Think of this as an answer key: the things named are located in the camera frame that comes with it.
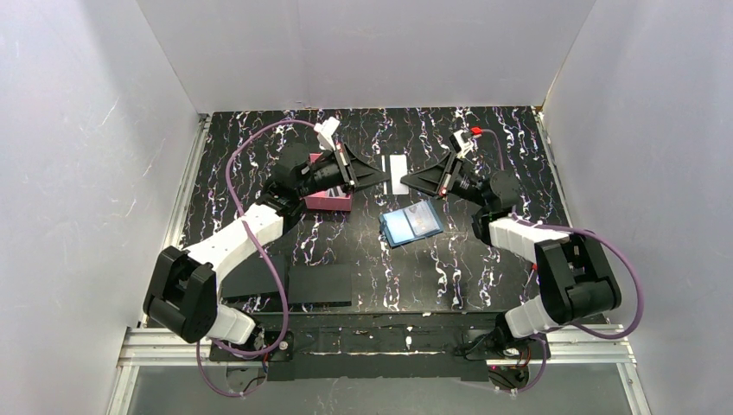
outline metal frame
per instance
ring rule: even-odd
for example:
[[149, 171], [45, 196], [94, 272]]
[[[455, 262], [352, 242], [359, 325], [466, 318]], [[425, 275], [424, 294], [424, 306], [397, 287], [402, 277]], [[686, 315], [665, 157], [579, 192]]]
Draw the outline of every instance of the metal frame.
[[[170, 222], [168, 229], [165, 233], [165, 239], [163, 240], [163, 246], [178, 245], [178, 241], [181, 238], [183, 224], [186, 221], [186, 213], [188, 211], [187, 206], [191, 201], [191, 194], [194, 191], [194, 185], [196, 182], [196, 175], [201, 165], [201, 156], [204, 150], [204, 144], [207, 141], [208, 129], [211, 126], [211, 115], [200, 114], [199, 129], [194, 137], [194, 144], [191, 146], [191, 152], [188, 154], [188, 161], [186, 162], [186, 168], [183, 170], [183, 177], [181, 180], [181, 186], [178, 188], [178, 195], [175, 197], [175, 203], [173, 205], [173, 213], [170, 216]], [[145, 315], [142, 310], [140, 318], [140, 327], [145, 327], [148, 323], [148, 316]], [[128, 329], [128, 334], [125, 335], [125, 341], [130, 332], [135, 330], [148, 330], [148, 329]], [[118, 362], [117, 378], [115, 379], [115, 386], [112, 391], [112, 398], [110, 404], [107, 407], [107, 414], [117, 415], [126, 414], [130, 409], [130, 402], [132, 400], [132, 393], [135, 390], [135, 384], [137, 383], [137, 372], [142, 365], [122, 365]]]
[[[623, 330], [620, 325], [595, 324], [590, 325], [594, 330], [602, 333], [618, 333]], [[636, 358], [626, 339], [619, 341], [603, 340], [588, 335], [580, 329], [565, 327], [547, 335], [552, 358], [548, 364], [578, 364], [578, 363], [636, 363]], [[209, 340], [201, 342], [202, 363], [206, 366], [240, 366], [257, 367], [257, 361], [218, 362], [209, 361]], [[539, 364], [535, 359], [532, 364]], [[119, 355], [118, 366], [196, 366], [196, 345], [188, 344], [167, 329], [129, 329], [124, 337], [122, 351]], [[490, 366], [512, 366], [514, 360], [497, 359], [487, 360]]]
[[[555, 164], [555, 154], [552, 152], [550, 136], [545, 128], [544, 114], [542, 112], [538, 112], [535, 108], [533, 108], [532, 111], [534, 112], [534, 119], [537, 122], [542, 145], [545, 147], [545, 154], [547, 155], [548, 163], [550, 164], [552, 176], [555, 179], [555, 184], [558, 186], [558, 193], [560, 194], [560, 201], [563, 204], [565, 217], [568, 220], [568, 224], [572, 227], [570, 210], [568, 209], [565, 192], [560, 181], [560, 175], [558, 174], [558, 166]], [[629, 355], [634, 355], [631, 345], [628, 345], [628, 352]], [[634, 358], [633, 362], [617, 362], [616, 368], [621, 376], [621, 383], [623, 384], [623, 390], [626, 393], [626, 399], [628, 401], [628, 406], [631, 408], [631, 413], [634, 415], [646, 415], [652, 413], [649, 409], [649, 404], [647, 403], [647, 396], [641, 388], [639, 375], [636, 373], [636, 359]]]
[[[557, 166], [552, 155], [550, 140], [542, 121], [542, 113], [534, 111], [539, 128], [539, 135], [545, 148], [552, 175], [558, 185], [560, 201], [563, 204], [567, 219], [570, 221], [568, 206], [560, 185]], [[196, 174], [201, 162], [201, 155], [206, 142], [211, 116], [202, 118], [199, 134], [194, 142], [188, 164], [184, 172], [178, 197], [175, 201], [174, 212], [166, 233], [164, 246], [177, 245], [181, 237], [185, 222], [187, 205], [195, 184]], [[118, 376], [115, 382], [112, 399], [107, 413], [110, 415], [126, 414], [130, 408], [132, 395], [137, 383], [137, 374], [144, 366], [196, 366], [195, 345], [188, 344], [167, 329], [146, 329], [145, 321], [141, 319], [141, 329], [128, 329], [124, 338], [122, 350], [118, 360]], [[613, 333], [622, 331], [623, 327], [616, 324], [590, 325], [596, 331]], [[647, 404], [641, 383], [636, 373], [636, 358], [628, 339], [607, 341], [584, 333], [574, 327], [565, 327], [547, 335], [552, 358], [548, 364], [583, 364], [608, 363], [616, 364], [628, 404], [634, 415], [651, 413]], [[212, 362], [208, 360], [210, 342], [201, 342], [202, 364], [205, 366], [249, 367], [259, 366], [258, 362]], [[537, 365], [540, 360], [532, 360]], [[489, 366], [513, 365], [513, 361], [489, 360]]]

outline gray wall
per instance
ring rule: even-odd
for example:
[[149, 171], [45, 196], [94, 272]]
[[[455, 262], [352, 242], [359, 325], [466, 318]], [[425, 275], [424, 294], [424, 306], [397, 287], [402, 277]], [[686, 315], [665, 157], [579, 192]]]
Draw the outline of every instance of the gray wall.
[[197, 115], [134, 0], [12, 0], [0, 120], [0, 413], [104, 413]]
[[138, 0], [199, 112], [541, 105], [595, 0]]
[[545, 107], [572, 219], [641, 272], [654, 413], [733, 411], [731, 68], [733, 3], [599, 0]]

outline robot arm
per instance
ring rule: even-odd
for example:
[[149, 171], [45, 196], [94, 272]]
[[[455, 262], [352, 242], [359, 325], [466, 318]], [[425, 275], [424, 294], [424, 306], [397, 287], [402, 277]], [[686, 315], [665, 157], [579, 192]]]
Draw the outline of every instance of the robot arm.
[[537, 264], [539, 295], [497, 319], [489, 337], [494, 347], [514, 347], [530, 335], [621, 305], [621, 291], [596, 240], [512, 219], [510, 214], [520, 201], [516, 176], [505, 170], [485, 178], [473, 173], [465, 155], [480, 131], [457, 131], [450, 138], [454, 151], [401, 182], [427, 195], [450, 193], [477, 204], [480, 209], [472, 217], [475, 237]]
[[316, 125], [323, 153], [313, 163], [302, 144], [283, 148], [262, 195], [245, 214], [198, 244], [165, 248], [156, 262], [143, 310], [186, 342], [202, 337], [243, 344], [256, 323], [247, 314], [219, 304], [221, 281], [256, 252], [244, 223], [261, 245], [294, 227], [305, 212], [303, 197], [342, 186], [353, 193], [387, 180], [331, 137], [338, 120]]

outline purple cable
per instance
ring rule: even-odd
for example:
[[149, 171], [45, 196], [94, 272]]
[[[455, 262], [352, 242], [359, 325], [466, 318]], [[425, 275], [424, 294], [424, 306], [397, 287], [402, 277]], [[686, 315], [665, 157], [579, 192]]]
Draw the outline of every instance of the purple cable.
[[539, 372], [537, 372], [537, 375], [534, 377], [534, 379], [532, 379], [531, 382], [527, 383], [526, 386], [517, 389], [517, 392], [526, 392], [530, 388], [532, 388], [532, 386], [537, 385], [537, 382], [539, 382], [539, 378], [541, 378], [542, 374], [545, 372], [545, 367], [547, 367], [547, 348], [545, 347], [545, 339], [543, 339], [540, 335], [533, 335], [532, 338], [542, 343], [542, 364], [539, 365]]
[[[307, 125], [308, 127], [311, 127], [311, 128], [315, 127], [315, 125], [309, 123], [308, 121], [302, 121], [300, 119], [283, 119], [283, 120], [277, 121], [276, 123], [272, 123], [270, 125], [262, 127], [259, 131], [252, 134], [229, 157], [229, 161], [226, 163], [226, 186], [229, 188], [229, 194], [232, 196], [232, 199], [234, 200], [234, 204], [237, 206], [237, 212], [239, 213], [240, 217], [245, 215], [245, 208], [244, 206], [242, 206], [242, 202], [239, 200], [239, 197], [237, 196], [237, 190], [234, 188], [234, 185], [232, 184], [232, 166], [234, 165], [234, 160], [237, 158], [239, 153], [242, 152], [242, 150], [244, 150], [248, 145], [250, 145], [251, 142], [253, 142], [254, 140], [258, 139], [260, 136], [262, 136], [262, 134], [264, 134], [265, 131], [275, 128], [279, 125], [292, 125], [292, 124]], [[270, 346], [268, 346], [267, 348], [260, 349], [256, 352], [246, 352], [244, 350], [239, 350], [231, 346], [228, 346], [224, 344], [224, 342], [216, 340], [216, 339], [212, 339], [212, 343], [215, 344], [217, 347], [223, 350], [226, 350], [227, 352], [234, 354], [238, 357], [250, 358], [250, 357], [260, 356], [262, 354], [270, 353], [272, 350], [279, 347], [280, 342], [285, 338], [285, 334], [288, 331], [288, 298], [285, 296], [285, 288], [283, 287], [283, 283], [280, 282], [280, 277], [277, 274], [277, 269], [275, 269], [275, 265], [272, 264], [272, 261], [270, 260], [270, 256], [267, 255], [267, 252], [265, 252], [265, 249], [263, 249], [263, 247], [259, 244], [257, 237], [252, 232], [249, 225], [247, 225], [247, 222], [242, 220], [242, 224], [245, 226], [247, 237], [249, 237], [249, 239], [254, 244], [255, 248], [257, 248], [257, 251], [259, 252], [260, 256], [262, 256], [262, 259], [265, 260], [265, 263], [267, 264], [267, 268], [270, 269], [270, 274], [272, 274], [272, 277], [275, 278], [275, 284], [277, 285], [277, 291], [280, 293], [280, 301], [283, 302], [283, 327], [280, 329], [280, 335]]]
[[496, 141], [496, 149], [499, 151], [499, 169], [504, 169], [504, 156], [501, 154], [501, 143], [499, 142], [499, 137], [496, 135], [494, 130], [489, 130], [488, 128], [482, 128], [481, 132], [490, 132], [491, 135], [494, 136], [494, 140]]
[[558, 232], [570, 232], [570, 233], [577, 233], [579, 235], [582, 235], [586, 238], [592, 238], [597, 240], [602, 245], [606, 246], [609, 251], [611, 251], [623, 264], [626, 266], [626, 269], [628, 270], [628, 274], [631, 276], [632, 281], [634, 281], [634, 288], [636, 289], [636, 314], [634, 315], [634, 320], [631, 321], [631, 324], [628, 325], [628, 327], [623, 330], [621, 333], [615, 333], [613, 335], [606, 335], [604, 333], [599, 333], [597, 331], [594, 331], [592, 329], [589, 329], [585, 326], [583, 326], [579, 322], [572, 322], [570, 325], [577, 327], [578, 329], [581, 329], [582, 331], [588, 333], [589, 335], [594, 335], [595, 337], [605, 339], [605, 340], [619, 340], [623, 337], [626, 337], [627, 335], [630, 335], [634, 330], [636, 330], [637, 327], [639, 327], [639, 322], [641, 322], [641, 316], [644, 314], [644, 292], [641, 289], [641, 282], [639, 281], [639, 276], [636, 274], [636, 269], [631, 264], [631, 261], [627, 258], [626, 255], [623, 254], [617, 247], [615, 247], [609, 240], [596, 235], [595, 233], [592, 233], [591, 231], [587, 231], [585, 229], [579, 229], [576, 227], [561, 227], [559, 225], [540, 225], [536, 223], [532, 223], [529, 220], [521, 219], [517, 214], [512, 213], [512, 218], [516, 220], [517, 222], [521, 223], [522, 225], [526, 225], [529, 227], [538, 227], [539, 229], [549, 229], [552, 231], [558, 231]]
[[254, 393], [256, 390], [259, 389], [260, 386], [264, 384], [264, 382], [260, 383], [259, 385], [255, 386], [253, 389], [250, 389], [248, 391], [243, 392], [227, 392], [222, 389], [219, 389], [209, 378], [206, 376], [206, 372], [204, 372], [204, 366], [201, 363], [201, 342], [196, 342], [196, 365], [199, 367], [199, 373], [201, 374], [201, 377], [204, 379], [204, 382], [208, 385], [208, 387], [218, 393], [221, 396], [226, 396], [227, 398], [239, 398], [239, 397], [245, 397], [249, 395], [250, 393]]

